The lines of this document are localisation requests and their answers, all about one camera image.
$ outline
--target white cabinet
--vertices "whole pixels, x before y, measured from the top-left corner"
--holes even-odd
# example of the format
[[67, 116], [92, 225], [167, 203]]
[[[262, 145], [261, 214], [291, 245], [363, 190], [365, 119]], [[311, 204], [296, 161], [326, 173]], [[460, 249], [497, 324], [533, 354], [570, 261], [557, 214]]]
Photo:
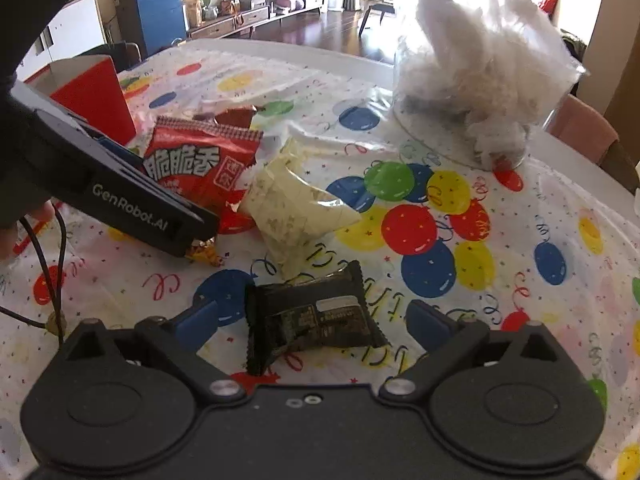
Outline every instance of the white cabinet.
[[75, 0], [56, 14], [30, 48], [18, 66], [18, 78], [25, 80], [52, 61], [78, 56], [104, 43], [96, 1]]

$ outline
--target beige snack package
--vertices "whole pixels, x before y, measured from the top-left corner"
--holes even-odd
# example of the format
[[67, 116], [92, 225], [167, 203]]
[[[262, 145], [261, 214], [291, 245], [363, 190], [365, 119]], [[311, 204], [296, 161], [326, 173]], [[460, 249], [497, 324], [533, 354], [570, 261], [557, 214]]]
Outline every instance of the beige snack package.
[[280, 153], [255, 175], [238, 212], [251, 216], [285, 280], [302, 269], [304, 245], [360, 221], [338, 197], [306, 183], [299, 147], [290, 138]]

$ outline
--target tablecloth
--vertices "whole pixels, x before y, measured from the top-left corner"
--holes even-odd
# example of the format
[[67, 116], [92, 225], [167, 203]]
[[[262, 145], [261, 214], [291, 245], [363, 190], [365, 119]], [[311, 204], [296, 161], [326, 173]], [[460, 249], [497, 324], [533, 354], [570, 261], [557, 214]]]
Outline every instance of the tablecloth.
[[[390, 344], [288, 354], [264, 377], [249, 378], [242, 284], [279, 281], [255, 228], [218, 237], [224, 265], [216, 269], [161, 253], [63, 206], [63, 309], [70, 330], [83, 317], [100, 317], [110, 327], [172, 317], [190, 306], [196, 290], [215, 293], [223, 298], [221, 327], [199, 355], [243, 384], [377, 388], [423, 354], [402, 319], [412, 299], [453, 318], [477, 316], [495, 329], [541, 320], [606, 405], [590, 465], [607, 479], [640, 472], [640, 230], [634, 224], [532, 157], [516, 171], [492, 174], [438, 156], [398, 126], [388, 91], [359, 80], [183, 47], [153, 56], [120, 81], [138, 133], [131, 147], [142, 151], [159, 114], [263, 106], [252, 123], [265, 131], [258, 163], [240, 188], [287, 136], [296, 136], [307, 156], [304, 178], [362, 218], [313, 244], [298, 280], [359, 260], [371, 315]], [[55, 222], [39, 235], [53, 268], [59, 236]], [[36, 319], [52, 310], [28, 242], [2, 269], [0, 304]], [[17, 479], [35, 464], [20, 432], [19, 407], [57, 342], [7, 317], [0, 342], [0, 478]]]

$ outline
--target red box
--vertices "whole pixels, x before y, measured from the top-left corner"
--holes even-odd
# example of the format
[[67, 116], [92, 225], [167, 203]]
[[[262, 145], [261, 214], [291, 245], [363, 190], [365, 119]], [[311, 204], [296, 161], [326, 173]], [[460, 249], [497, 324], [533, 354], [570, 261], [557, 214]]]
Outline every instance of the red box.
[[122, 145], [136, 136], [109, 56], [60, 59], [35, 73], [26, 83]]

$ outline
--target human hand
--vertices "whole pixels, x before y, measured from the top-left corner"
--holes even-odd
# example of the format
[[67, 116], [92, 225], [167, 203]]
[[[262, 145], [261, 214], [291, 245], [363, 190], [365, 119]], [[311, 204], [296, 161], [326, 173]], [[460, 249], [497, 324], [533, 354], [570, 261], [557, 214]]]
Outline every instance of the human hand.
[[[48, 222], [54, 216], [53, 205], [49, 200], [47, 200], [42, 207], [39, 207], [35, 211], [29, 213], [29, 216], [35, 218], [39, 222]], [[4, 260], [12, 255], [17, 238], [17, 225], [10, 229], [0, 229], [0, 260]]]

